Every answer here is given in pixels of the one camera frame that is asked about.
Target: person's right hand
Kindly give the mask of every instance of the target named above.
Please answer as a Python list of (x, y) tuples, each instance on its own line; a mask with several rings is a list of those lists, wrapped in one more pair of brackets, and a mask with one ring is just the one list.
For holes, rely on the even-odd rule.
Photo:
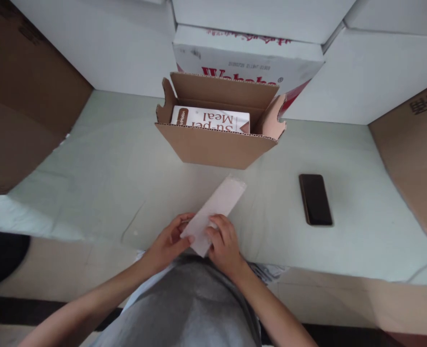
[(205, 230), (212, 241), (208, 257), (221, 272), (233, 280), (241, 274), (244, 266), (248, 266), (239, 253), (234, 225), (222, 214), (213, 215), (210, 220), (218, 226), (219, 231), (212, 227)]

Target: hand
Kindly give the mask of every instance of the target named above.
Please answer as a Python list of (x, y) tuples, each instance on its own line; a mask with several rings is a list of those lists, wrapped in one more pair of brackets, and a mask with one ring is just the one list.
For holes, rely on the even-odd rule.
[(138, 263), (143, 264), (148, 270), (149, 277), (165, 269), (194, 242), (194, 236), (180, 238), (188, 221), (194, 215), (194, 213), (179, 214), (162, 230), (152, 246), (144, 253)]
[(212, 241), (208, 257), (221, 272), (231, 280), (234, 280), (241, 274), (244, 266), (248, 266), (239, 253), (239, 243), (234, 225), (222, 214), (213, 215), (210, 220), (220, 230), (218, 231), (212, 227), (208, 227), (205, 230)]

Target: gray shirt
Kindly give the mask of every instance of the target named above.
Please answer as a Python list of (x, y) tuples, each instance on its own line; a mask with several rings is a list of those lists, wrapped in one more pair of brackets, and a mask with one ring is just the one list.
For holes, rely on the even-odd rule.
[(261, 346), (257, 316), (209, 260), (183, 256), (109, 325), (98, 346)]

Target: person's left hand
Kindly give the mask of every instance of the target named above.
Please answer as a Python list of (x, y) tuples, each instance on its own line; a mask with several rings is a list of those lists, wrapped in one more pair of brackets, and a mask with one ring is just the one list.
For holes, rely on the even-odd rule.
[(194, 215), (194, 213), (179, 214), (162, 230), (152, 246), (144, 253), (138, 263), (148, 270), (149, 277), (165, 269), (194, 242), (194, 236), (180, 238), (184, 228)]

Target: table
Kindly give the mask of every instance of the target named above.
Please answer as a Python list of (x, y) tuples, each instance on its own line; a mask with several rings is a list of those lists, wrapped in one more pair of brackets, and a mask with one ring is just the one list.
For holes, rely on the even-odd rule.
[[(154, 126), (157, 103), (94, 91), (64, 143), (0, 196), (0, 231), (144, 249), (232, 174), (247, 183), (230, 215), (247, 260), (427, 284), (427, 237), (367, 126), (287, 120), (279, 145), (241, 171), (182, 163)], [(333, 227), (307, 225), (302, 173), (324, 176)]]

